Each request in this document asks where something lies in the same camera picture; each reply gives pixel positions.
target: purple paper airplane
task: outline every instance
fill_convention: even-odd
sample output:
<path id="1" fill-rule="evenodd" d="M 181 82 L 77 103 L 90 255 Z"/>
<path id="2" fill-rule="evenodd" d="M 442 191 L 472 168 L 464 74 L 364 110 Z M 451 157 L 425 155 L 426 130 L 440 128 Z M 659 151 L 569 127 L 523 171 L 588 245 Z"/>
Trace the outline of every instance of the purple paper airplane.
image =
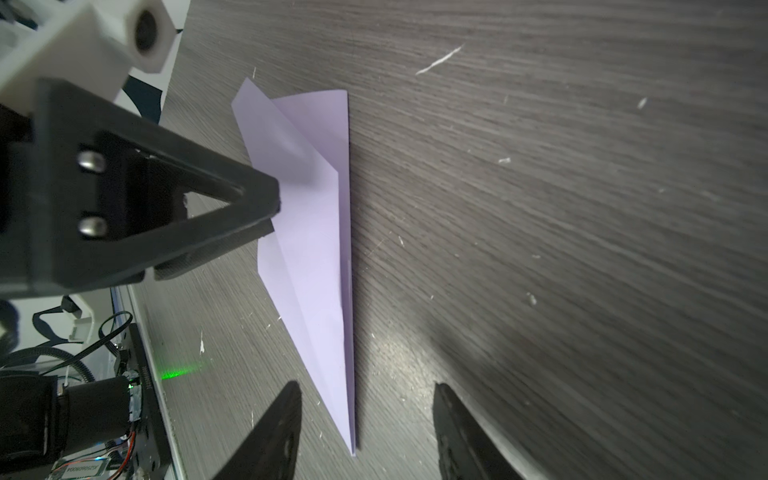
<path id="1" fill-rule="evenodd" d="M 258 272 L 355 455 L 349 110 L 346 91 L 270 100 L 245 80 L 232 101 L 254 168 L 280 182 Z"/>

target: paper airplane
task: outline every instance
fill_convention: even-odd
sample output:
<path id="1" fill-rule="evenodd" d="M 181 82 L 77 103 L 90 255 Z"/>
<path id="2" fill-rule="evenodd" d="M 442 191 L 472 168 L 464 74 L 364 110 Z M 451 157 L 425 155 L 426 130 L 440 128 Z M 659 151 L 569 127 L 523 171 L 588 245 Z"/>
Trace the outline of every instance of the paper airplane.
<path id="1" fill-rule="evenodd" d="M 270 100 L 246 79 L 232 101 L 254 168 L 280 182 L 258 272 L 355 455 L 349 110 L 343 90 Z"/>

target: white robot part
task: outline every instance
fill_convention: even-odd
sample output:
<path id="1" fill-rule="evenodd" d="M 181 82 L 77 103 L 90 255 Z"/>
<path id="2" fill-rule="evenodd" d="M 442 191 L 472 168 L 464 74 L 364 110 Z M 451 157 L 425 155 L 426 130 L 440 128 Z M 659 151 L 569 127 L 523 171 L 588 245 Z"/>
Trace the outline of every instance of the white robot part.
<path id="1" fill-rule="evenodd" d="M 0 104 L 26 116 L 38 78 L 62 78 L 112 101 L 131 67 L 162 69 L 176 35 L 161 0 L 0 2 L 38 23 L 33 31 L 0 20 Z"/>

